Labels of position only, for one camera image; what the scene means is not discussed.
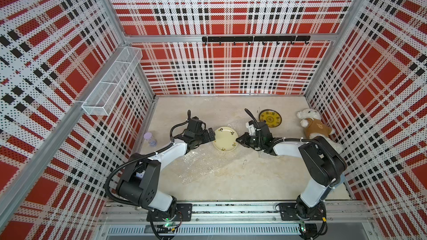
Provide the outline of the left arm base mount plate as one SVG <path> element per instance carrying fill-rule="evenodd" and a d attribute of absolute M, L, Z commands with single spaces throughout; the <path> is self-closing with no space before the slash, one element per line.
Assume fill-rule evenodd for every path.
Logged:
<path fill-rule="evenodd" d="M 149 211 L 146 221 L 150 222 L 188 222 L 192 216 L 191 203 L 173 203 L 167 211 L 154 209 Z"/>

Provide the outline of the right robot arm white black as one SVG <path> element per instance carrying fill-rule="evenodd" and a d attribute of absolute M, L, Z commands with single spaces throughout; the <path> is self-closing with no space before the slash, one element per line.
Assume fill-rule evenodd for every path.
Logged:
<path fill-rule="evenodd" d="M 248 131 L 236 139 L 237 143 L 271 156 L 301 158 L 310 180 L 296 199 L 295 214 L 304 221 L 319 217 L 318 212 L 327 196 L 341 184 L 341 176 L 347 168 L 346 162 L 324 137 L 275 138 L 265 122 L 257 121 L 248 109 L 245 112 L 251 121 L 246 124 Z"/>

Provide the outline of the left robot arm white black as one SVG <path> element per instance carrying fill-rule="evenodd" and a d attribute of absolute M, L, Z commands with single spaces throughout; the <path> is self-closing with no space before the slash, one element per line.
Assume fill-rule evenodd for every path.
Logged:
<path fill-rule="evenodd" d="M 177 199 L 159 190 L 161 171 L 191 150 L 214 140 L 212 128 L 201 132 L 184 130 L 157 151 L 131 156 L 108 175 L 103 186 L 105 195 L 114 202 L 161 212 L 171 218 L 177 209 Z"/>

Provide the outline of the cream dinner plate black characters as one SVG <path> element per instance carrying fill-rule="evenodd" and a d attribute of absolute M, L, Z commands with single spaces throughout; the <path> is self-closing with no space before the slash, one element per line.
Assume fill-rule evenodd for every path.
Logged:
<path fill-rule="evenodd" d="M 231 127 L 220 127 L 215 130 L 213 146 L 222 152 L 231 152 L 237 148 L 238 133 Z"/>

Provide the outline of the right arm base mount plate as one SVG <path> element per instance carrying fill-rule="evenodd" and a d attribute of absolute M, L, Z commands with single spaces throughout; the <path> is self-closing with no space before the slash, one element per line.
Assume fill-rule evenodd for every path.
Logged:
<path fill-rule="evenodd" d="M 323 202 L 315 207 L 307 207 L 303 203 L 279 203 L 276 206 L 282 221 L 322 221 L 326 218 L 326 210 Z"/>

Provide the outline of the yellow patterned dinner plate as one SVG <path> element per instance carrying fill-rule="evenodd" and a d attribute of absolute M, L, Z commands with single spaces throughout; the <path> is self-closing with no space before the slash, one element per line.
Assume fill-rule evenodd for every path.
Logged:
<path fill-rule="evenodd" d="M 282 117 L 277 111 L 265 109 L 259 113 L 259 121 L 265 122 L 270 128 L 276 128 L 281 125 Z"/>

